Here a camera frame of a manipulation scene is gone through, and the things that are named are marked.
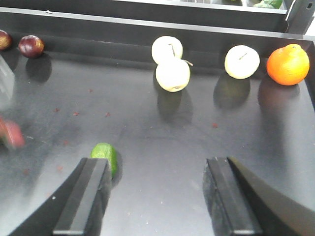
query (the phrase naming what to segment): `green lime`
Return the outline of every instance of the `green lime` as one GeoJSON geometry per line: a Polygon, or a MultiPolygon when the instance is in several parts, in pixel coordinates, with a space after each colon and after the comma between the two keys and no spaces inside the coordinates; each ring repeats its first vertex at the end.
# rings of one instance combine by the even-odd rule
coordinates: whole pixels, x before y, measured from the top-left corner
{"type": "Polygon", "coordinates": [[[99,143],[92,149],[91,158],[106,158],[109,162],[109,167],[112,172],[112,177],[117,171],[117,154],[114,147],[108,143],[99,143]]]}

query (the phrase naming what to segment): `small red speck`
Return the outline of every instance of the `small red speck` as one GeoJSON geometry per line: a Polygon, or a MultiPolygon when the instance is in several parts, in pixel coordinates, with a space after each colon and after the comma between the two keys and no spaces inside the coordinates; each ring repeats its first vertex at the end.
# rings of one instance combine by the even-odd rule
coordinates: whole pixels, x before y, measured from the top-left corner
{"type": "Polygon", "coordinates": [[[63,166],[58,165],[58,166],[57,166],[57,171],[58,171],[58,172],[61,172],[62,170],[63,170],[63,166]]]}
{"type": "Polygon", "coordinates": [[[30,170],[29,169],[24,169],[23,170],[23,174],[25,174],[26,176],[28,176],[30,174],[30,170]]]}

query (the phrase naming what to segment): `yellow apple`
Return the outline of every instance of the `yellow apple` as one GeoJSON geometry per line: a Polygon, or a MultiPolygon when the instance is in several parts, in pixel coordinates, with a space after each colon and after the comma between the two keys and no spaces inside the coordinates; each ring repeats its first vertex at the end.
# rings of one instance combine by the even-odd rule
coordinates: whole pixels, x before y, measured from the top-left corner
{"type": "Polygon", "coordinates": [[[257,51],[245,45],[237,45],[226,54],[224,66],[229,76],[245,79],[258,69],[259,63],[257,51]]]}
{"type": "Polygon", "coordinates": [[[156,64],[173,57],[181,59],[182,55],[183,46],[175,37],[162,36],[152,44],[152,58],[156,64]]]}
{"type": "Polygon", "coordinates": [[[156,69],[158,84],[169,92],[184,89],[190,79],[190,68],[186,61],[172,58],[158,64],[156,69]]]}

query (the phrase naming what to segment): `clear plastic object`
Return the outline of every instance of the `clear plastic object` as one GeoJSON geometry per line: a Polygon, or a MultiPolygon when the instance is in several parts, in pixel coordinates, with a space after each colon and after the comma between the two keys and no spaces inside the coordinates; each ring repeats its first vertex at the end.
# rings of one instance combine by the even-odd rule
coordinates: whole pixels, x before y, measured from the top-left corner
{"type": "Polygon", "coordinates": [[[3,57],[0,55],[0,111],[11,104],[15,76],[3,57]]]}

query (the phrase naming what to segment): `orange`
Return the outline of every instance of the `orange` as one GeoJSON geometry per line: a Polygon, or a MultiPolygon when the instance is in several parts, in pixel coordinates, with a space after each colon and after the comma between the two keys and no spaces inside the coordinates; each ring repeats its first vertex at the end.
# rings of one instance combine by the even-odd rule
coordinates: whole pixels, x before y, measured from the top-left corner
{"type": "Polygon", "coordinates": [[[298,84],[305,79],[309,69],[309,57],[298,44],[275,50],[267,60],[268,75],[281,85],[298,84]]]}

